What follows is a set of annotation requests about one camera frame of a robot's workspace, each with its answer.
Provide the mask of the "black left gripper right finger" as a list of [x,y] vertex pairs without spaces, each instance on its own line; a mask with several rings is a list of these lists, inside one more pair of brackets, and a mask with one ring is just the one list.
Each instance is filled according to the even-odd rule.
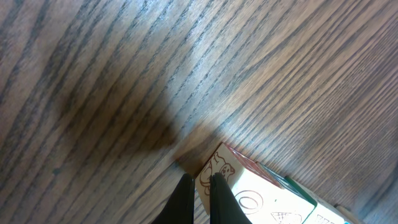
[[219,172],[210,177],[210,223],[251,224]]

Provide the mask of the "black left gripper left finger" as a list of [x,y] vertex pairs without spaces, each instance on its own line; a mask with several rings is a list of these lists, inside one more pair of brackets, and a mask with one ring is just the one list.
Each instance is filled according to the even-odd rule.
[[194,201],[195,181],[184,174],[152,224],[193,224]]

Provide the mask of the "white block green side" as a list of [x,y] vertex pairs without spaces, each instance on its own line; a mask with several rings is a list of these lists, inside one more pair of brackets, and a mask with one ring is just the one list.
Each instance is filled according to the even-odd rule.
[[217,172],[251,223],[303,223],[315,208],[270,172],[222,143],[195,179],[206,213],[210,213],[210,176]]

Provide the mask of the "white block red side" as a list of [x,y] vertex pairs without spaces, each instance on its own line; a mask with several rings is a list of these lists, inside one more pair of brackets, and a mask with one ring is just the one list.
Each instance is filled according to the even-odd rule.
[[318,195],[313,193],[302,184],[298,183],[294,179],[285,176],[282,177],[278,173],[274,172],[267,166],[256,162],[256,164],[262,169],[266,170],[274,176],[286,189],[289,189],[296,195],[302,197],[307,202],[313,205],[313,210],[304,220],[304,223],[312,224],[351,224],[345,216],[339,212],[336,208],[330,205],[328,202],[320,198]]

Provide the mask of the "white letter W block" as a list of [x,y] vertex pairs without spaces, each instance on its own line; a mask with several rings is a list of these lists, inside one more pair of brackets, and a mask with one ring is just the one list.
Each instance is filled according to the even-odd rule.
[[344,206],[335,205],[335,208],[341,213],[341,216],[344,218],[345,223],[364,224],[362,220],[360,220],[357,216],[355,216],[350,210],[348,210]]

